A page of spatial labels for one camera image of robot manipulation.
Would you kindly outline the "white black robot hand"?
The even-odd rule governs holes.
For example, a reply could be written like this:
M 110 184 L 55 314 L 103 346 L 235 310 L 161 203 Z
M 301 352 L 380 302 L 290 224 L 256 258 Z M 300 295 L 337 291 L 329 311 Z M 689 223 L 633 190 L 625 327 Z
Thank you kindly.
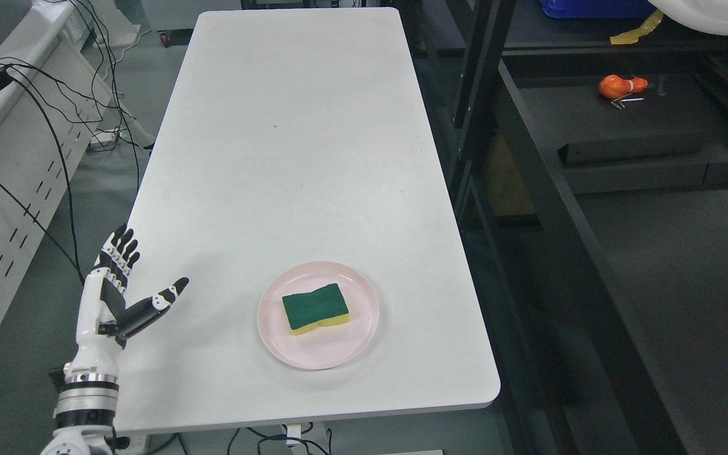
M 118 356 L 127 340 L 167 314 L 190 283 L 187 277 L 180 277 L 152 296 L 127 305 L 125 291 L 139 258 L 138 240 L 125 224 L 102 245 L 84 280 L 75 334 L 78 351 L 64 369 L 64 382 L 118 377 Z

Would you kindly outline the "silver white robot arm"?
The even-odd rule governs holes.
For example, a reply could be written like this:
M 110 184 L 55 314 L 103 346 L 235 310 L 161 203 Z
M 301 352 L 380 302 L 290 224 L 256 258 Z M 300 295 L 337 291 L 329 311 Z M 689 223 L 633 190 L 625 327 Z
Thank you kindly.
M 115 454 L 114 429 L 118 378 L 98 372 L 69 372 L 71 365 L 49 369 L 58 392 L 55 429 L 42 454 Z

